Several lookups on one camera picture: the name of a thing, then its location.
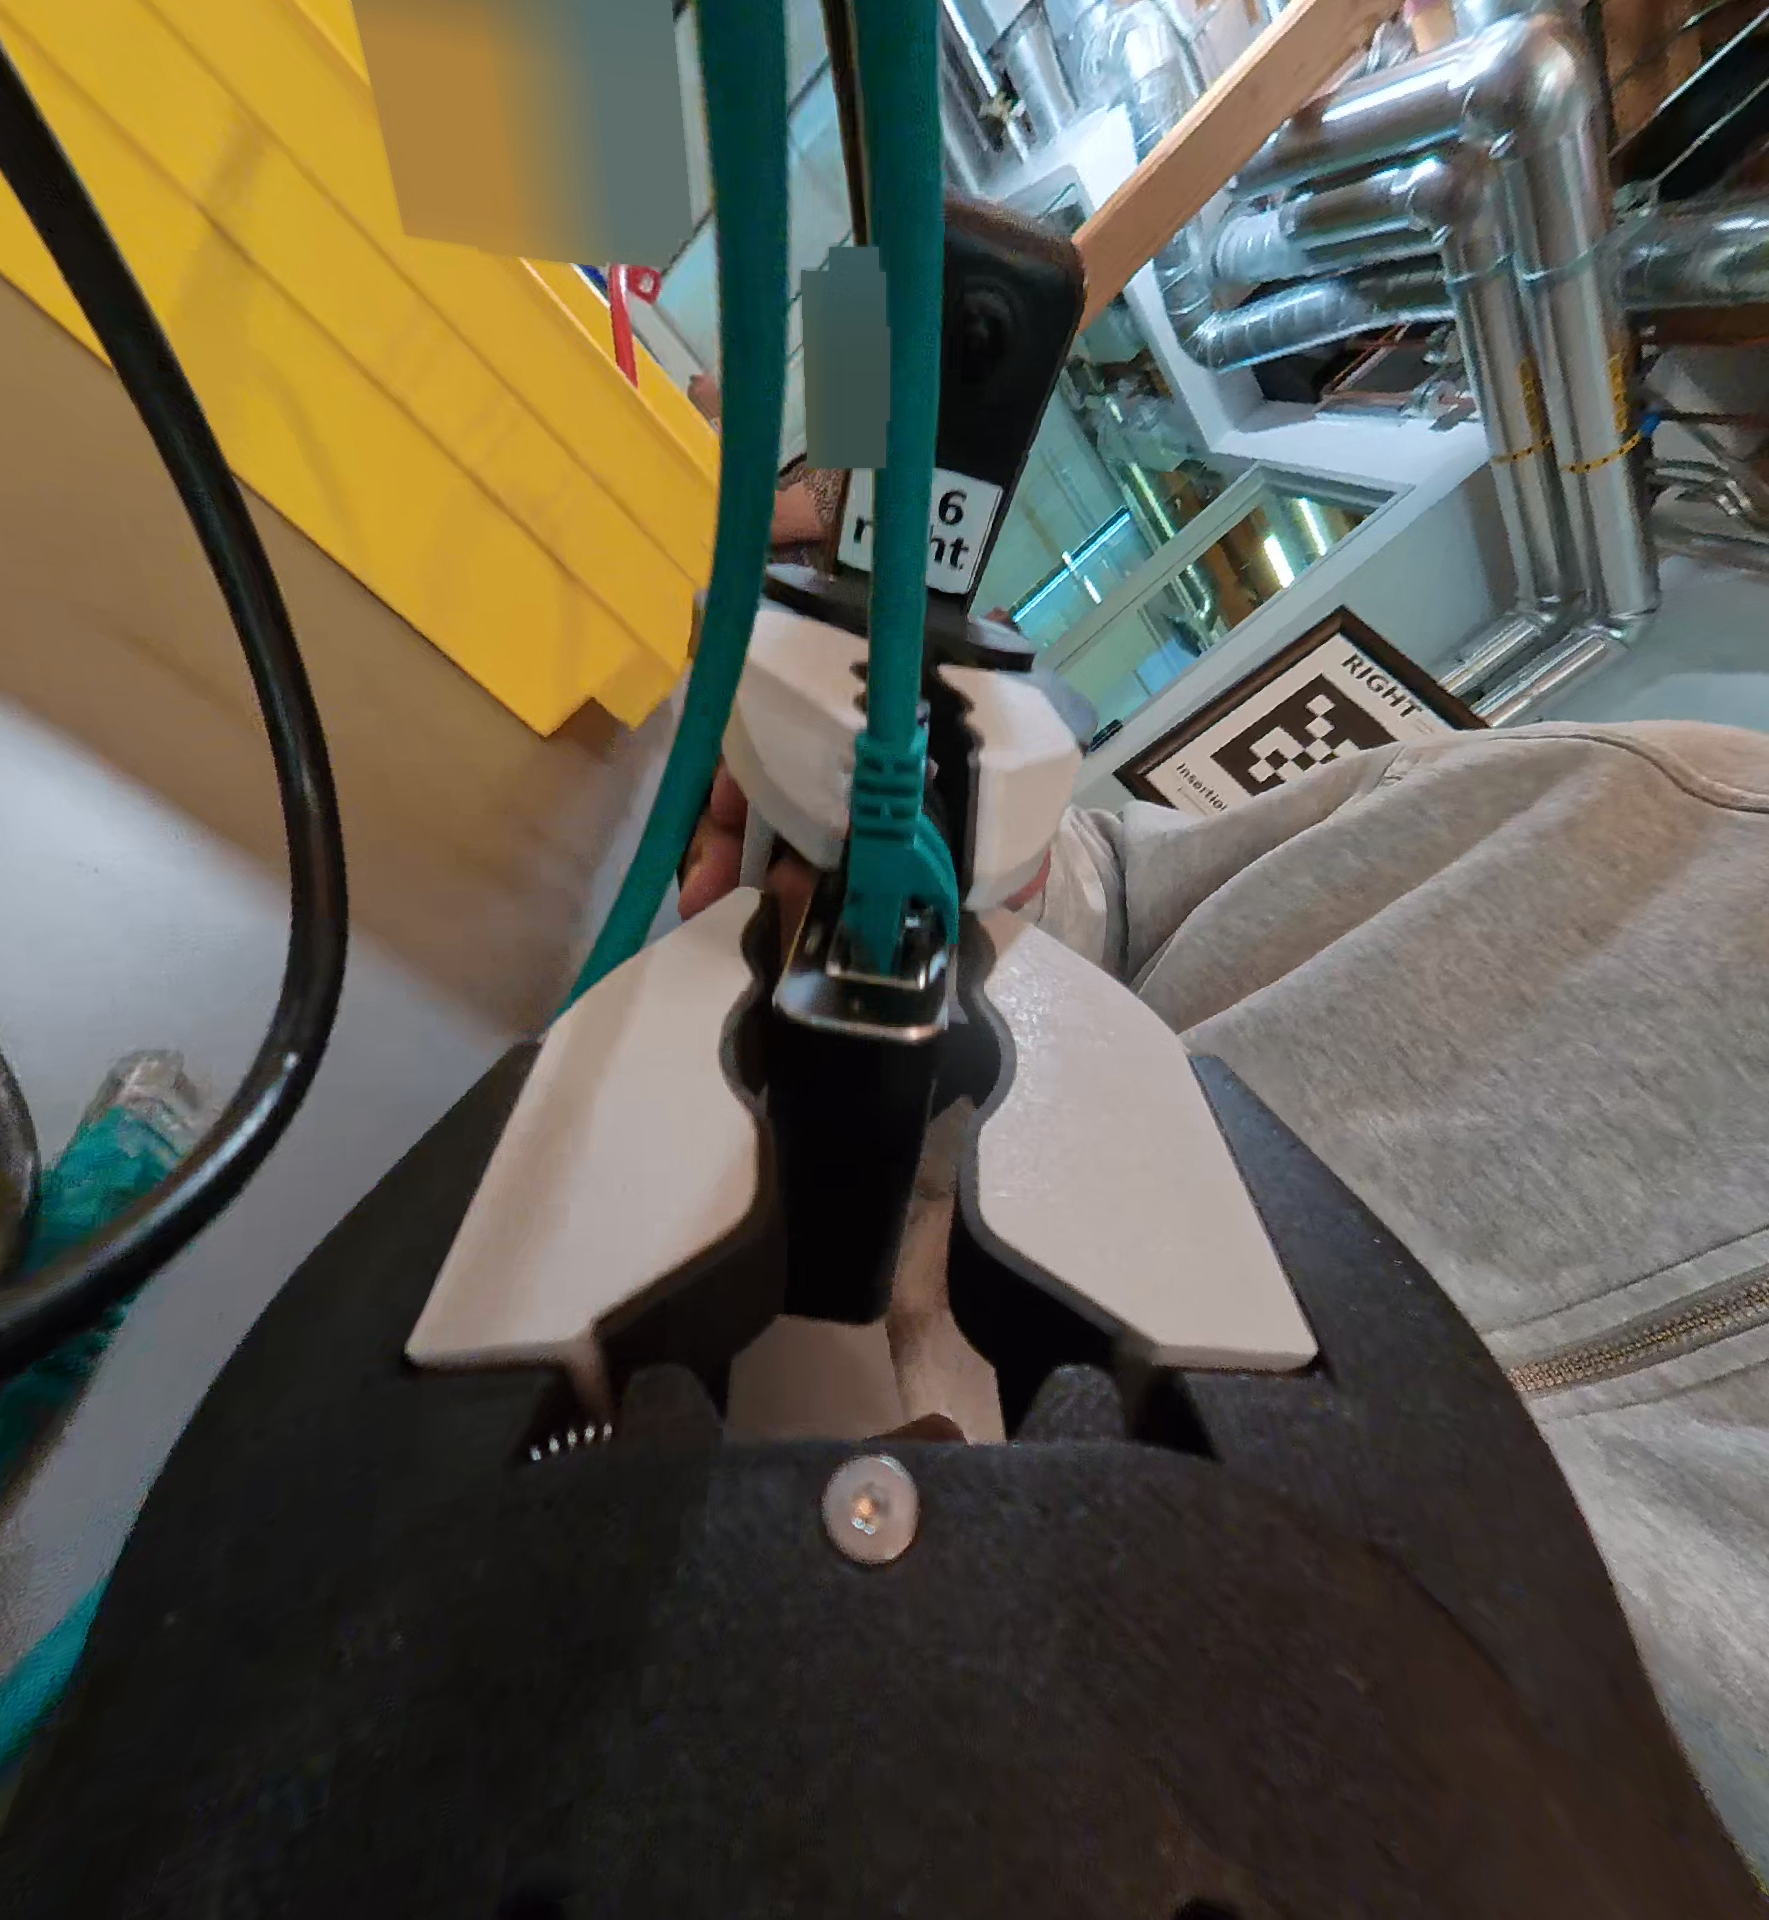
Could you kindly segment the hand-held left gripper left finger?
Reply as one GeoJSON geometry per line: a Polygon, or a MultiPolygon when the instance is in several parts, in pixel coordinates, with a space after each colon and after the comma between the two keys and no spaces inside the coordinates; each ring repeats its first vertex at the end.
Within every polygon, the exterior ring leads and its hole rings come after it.
{"type": "Polygon", "coordinates": [[[411,1366],[717,1373],[771,1323],[773,1155],[728,1052],[764,904],[729,890],[553,1023],[406,1342],[411,1366]]]}

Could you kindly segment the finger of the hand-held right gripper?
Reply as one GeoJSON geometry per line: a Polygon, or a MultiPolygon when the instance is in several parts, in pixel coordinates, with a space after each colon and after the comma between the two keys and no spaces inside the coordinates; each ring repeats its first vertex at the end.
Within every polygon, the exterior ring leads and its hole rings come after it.
{"type": "Polygon", "coordinates": [[[843,861],[866,659],[847,630],[759,609],[723,734],[723,766],[751,812],[819,872],[843,861]]]}
{"type": "Polygon", "coordinates": [[[1050,682],[964,671],[964,908],[1002,907],[1045,861],[1084,749],[1050,682]]]}

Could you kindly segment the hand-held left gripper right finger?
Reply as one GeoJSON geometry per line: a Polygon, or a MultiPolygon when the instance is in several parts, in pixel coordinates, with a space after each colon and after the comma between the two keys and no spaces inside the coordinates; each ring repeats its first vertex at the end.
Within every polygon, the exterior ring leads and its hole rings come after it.
{"type": "Polygon", "coordinates": [[[963,1147],[957,1319],[997,1373],[1306,1368],[1319,1342],[1184,1044],[1023,921],[977,922],[964,989],[997,1076],[963,1147]]]}

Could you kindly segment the black ethernet adapter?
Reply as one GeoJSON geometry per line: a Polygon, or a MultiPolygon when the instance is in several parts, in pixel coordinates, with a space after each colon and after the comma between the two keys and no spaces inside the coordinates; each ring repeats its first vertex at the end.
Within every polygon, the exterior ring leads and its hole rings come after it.
{"type": "Polygon", "coordinates": [[[891,1305],[924,1135],[952,1023],[952,960],[911,907],[892,969],[862,963],[843,875],[814,885],[764,1027],[766,1113],[794,1317],[864,1326],[891,1305]]]}

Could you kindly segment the yellow plastic bin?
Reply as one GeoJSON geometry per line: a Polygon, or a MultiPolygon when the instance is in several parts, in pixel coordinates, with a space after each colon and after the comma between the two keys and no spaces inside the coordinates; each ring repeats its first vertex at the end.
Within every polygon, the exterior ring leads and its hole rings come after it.
{"type": "Polygon", "coordinates": [[[234,472],[533,731],[673,691],[711,425],[573,267],[406,236],[350,3],[0,2],[234,472]]]}

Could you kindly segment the person's right forearm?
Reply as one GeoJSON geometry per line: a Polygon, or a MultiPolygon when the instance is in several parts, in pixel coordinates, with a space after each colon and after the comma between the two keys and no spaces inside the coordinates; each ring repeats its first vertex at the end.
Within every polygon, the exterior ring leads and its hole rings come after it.
{"type": "Polygon", "coordinates": [[[1555,722],[1371,747],[1214,816],[1071,807],[1022,910],[1177,1029],[1268,991],[1524,1010],[1627,939],[1769,993],[1769,734],[1555,722]]]}

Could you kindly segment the person's right hand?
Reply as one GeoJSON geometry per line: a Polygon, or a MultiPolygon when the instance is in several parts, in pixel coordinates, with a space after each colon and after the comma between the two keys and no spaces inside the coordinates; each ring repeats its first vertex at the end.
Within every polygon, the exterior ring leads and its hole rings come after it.
{"type": "Polygon", "coordinates": [[[687,841],[678,868],[678,921],[691,921],[720,898],[726,898],[742,878],[742,863],[751,827],[751,803],[728,766],[720,763],[698,825],[687,841]]]}

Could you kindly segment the person's left hand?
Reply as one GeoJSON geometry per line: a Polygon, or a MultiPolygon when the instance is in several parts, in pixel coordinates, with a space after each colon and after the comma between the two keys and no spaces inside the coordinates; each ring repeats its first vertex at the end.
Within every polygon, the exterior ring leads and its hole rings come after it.
{"type": "Polygon", "coordinates": [[[944,1279],[898,1277],[886,1317],[897,1398],[908,1427],[954,1428],[963,1440],[1002,1442],[1006,1427],[991,1363],[964,1339],[944,1279]]]}

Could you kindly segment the framed black-white marker sign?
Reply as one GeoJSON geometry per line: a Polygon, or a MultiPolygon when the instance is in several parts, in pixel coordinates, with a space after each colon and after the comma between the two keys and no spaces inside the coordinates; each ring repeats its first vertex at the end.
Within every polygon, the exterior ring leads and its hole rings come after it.
{"type": "Polygon", "coordinates": [[[1115,780],[1135,801],[1220,816],[1381,746],[1482,728],[1459,694],[1339,609],[1121,759],[1115,780]]]}

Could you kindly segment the person's grey hoodie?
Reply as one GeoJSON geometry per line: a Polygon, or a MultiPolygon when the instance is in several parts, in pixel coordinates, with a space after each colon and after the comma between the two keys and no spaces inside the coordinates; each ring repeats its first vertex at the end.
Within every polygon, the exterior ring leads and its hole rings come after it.
{"type": "Polygon", "coordinates": [[[1769,1883],[1769,993],[1714,1006],[1627,947],[1465,1031],[1268,991],[1191,1032],[1520,1386],[1769,1883]]]}

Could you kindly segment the silver pipe cluster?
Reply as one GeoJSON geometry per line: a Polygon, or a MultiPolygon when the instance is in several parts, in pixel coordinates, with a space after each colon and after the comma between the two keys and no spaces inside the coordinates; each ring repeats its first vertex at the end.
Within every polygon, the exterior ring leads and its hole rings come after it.
{"type": "Polygon", "coordinates": [[[1561,3],[1459,3],[1444,49],[1288,117],[1155,272],[1212,370],[1381,321],[1456,326],[1514,603],[1444,685],[1520,722],[1614,658],[1661,601],[1614,262],[1606,111],[1561,3]]]}

